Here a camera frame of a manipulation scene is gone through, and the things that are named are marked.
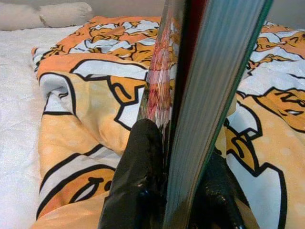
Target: bed sheet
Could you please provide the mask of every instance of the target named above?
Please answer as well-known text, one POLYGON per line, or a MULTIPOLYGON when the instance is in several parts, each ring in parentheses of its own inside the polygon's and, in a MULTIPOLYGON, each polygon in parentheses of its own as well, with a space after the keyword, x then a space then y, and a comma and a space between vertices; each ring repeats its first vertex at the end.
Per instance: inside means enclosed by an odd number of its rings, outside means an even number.
POLYGON ((78 28, 0 31, 0 228, 28 228, 38 207, 36 146, 44 102, 31 49, 48 49, 78 28))

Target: white pillow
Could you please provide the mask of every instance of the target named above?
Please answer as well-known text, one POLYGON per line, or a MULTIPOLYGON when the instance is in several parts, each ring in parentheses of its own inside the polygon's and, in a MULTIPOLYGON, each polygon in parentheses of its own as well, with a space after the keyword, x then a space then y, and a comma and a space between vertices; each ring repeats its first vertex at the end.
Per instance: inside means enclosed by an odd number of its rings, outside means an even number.
POLYGON ((85 2, 41 6, 40 10, 0 2, 0 30, 83 25, 92 17, 92 8, 85 2))
POLYGON ((0 30, 44 27, 37 11, 31 6, 0 2, 0 30))
POLYGON ((46 26, 66 27, 83 25, 93 17, 92 8, 85 2, 41 6, 39 15, 46 26))

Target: blanket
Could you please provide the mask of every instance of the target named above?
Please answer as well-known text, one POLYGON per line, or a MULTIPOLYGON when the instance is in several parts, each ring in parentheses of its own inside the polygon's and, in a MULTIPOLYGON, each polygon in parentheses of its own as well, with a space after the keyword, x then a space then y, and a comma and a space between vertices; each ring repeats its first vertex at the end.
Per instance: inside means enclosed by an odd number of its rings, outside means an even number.
MULTIPOLYGON (((33 49, 46 101, 36 226, 53 210, 73 203, 84 208, 85 200, 100 198, 110 189, 136 121, 159 21, 95 17, 47 52, 33 49)), ((98 218, 85 221, 96 228, 98 218)))
MULTIPOLYGON (((32 228, 96 228, 136 121, 160 18, 96 17, 33 59, 46 105, 32 228)), ((264 229, 305 220, 305 32, 267 23, 216 142, 264 229)))

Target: cartoon face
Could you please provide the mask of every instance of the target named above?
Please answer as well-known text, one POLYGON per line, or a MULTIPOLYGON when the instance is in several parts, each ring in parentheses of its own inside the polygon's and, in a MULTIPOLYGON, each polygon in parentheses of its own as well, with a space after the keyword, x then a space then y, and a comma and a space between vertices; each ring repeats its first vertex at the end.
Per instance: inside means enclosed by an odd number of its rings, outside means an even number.
POLYGON ((281 41, 285 43, 281 47, 287 52, 299 54, 305 59, 305 31, 296 32, 290 37, 283 37, 281 41))
POLYGON ((50 56, 53 56, 53 55, 59 55, 59 54, 63 54, 65 53, 64 50, 63 50, 63 45, 56 45, 52 48, 50 48, 50 51, 46 52, 43 57, 42 57, 42 60, 43 59, 46 59, 50 56))
POLYGON ((146 63, 149 66, 152 55, 153 55, 153 45, 143 45, 141 43, 136 43, 128 48, 119 48, 108 54, 118 56, 122 59, 132 60, 136 62, 146 63))
POLYGON ((144 34, 146 37, 157 37, 158 29, 148 29, 145 31, 133 32, 133 33, 130 33, 129 35, 136 36, 136 35, 140 35, 140 34, 144 34))
POLYGON ((305 132, 305 91, 272 88, 264 96, 256 97, 256 101, 280 116, 296 131, 305 132))
POLYGON ((253 61, 249 60, 249 62, 247 64, 247 69, 254 70, 255 68, 257 68, 262 63, 270 63, 272 61, 293 61, 293 60, 282 57, 282 56, 268 54, 263 59, 261 59, 260 61, 257 61, 257 62, 253 62, 253 61))
POLYGON ((304 48, 305 47, 305 32, 297 32, 291 37, 283 38, 283 41, 286 41, 287 44, 296 47, 296 48, 304 48))
POLYGON ((289 27, 276 24, 268 24, 262 27, 262 32, 281 32, 281 31, 291 31, 289 27))
POLYGON ((257 52, 266 51, 278 45, 276 42, 270 42, 266 37, 259 37, 256 44, 257 48, 255 51, 257 52))
POLYGON ((85 200, 108 191, 114 169, 102 168, 102 165, 100 167, 84 173, 70 182, 66 182, 64 187, 54 194, 46 204, 40 205, 37 218, 60 206, 85 200))

